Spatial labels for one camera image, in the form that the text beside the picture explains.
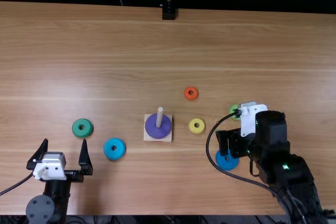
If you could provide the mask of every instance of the blue ring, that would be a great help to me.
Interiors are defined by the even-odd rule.
[[[227,151],[228,153],[225,156],[221,156],[220,151],[216,153],[216,163],[223,170],[232,170],[238,165],[239,158],[233,158],[230,150]]]
[[[110,160],[118,160],[120,159],[126,151],[125,143],[119,138],[110,138],[106,141],[104,145],[104,153],[106,157]]]

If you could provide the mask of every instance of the purple ring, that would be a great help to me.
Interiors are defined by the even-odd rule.
[[[170,133],[172,129],[172,122],[169,120],[168,116],[163,115],[161,126],[159,128],[156,127],[156,117],[157,114],[152,114],[145,123],[145,129],[148,135],[155,139],[161,139]]]

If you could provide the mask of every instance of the table surface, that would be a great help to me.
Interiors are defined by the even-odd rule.
[[[269,192],[205,156],[215,122],[256,100],[286,113],[292,151],[322,206],[335,209],[335,52],[335,15],[181,9],[162,21],[159,8],[1,2],[0,189],[29,174],[44,138],[78,169],[82,141],[71,126],[87,118],[94,171],[72,184],[68,214],[282,214]],[[184,98],[187,86],[197,100]],[[172,143],[143,141],[144,114],[159,106],[173,115]],[[193,118],[205,121],[202,134],[189,131]],[[111,137],[127,145],[117,162],[102,150]],[[241,158],[234,173],[251,178],[248,164]],[[0,214],[24,214],[43,191],[30,179],[1,197]]]

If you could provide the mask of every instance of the orange ring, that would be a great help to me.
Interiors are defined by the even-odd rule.
[[[186,99],[189,101],[195,100],[198,97],[197,89],[195,87],[185,88],[184,97],[186,97]]]

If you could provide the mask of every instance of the white bracket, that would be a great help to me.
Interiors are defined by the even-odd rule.
[[[47,152],[42,163],[37,163],[33,171],[35,179],[43,180],[66,180],[67,177],[64,174],[65,157],[62,152]]]
[[[267,111],[267,106],[256,102],[246,102],[242,103],[238,110],[242,112],[240,115],[240,135],[245,137],[248,134],[256,133],[256,114]]]

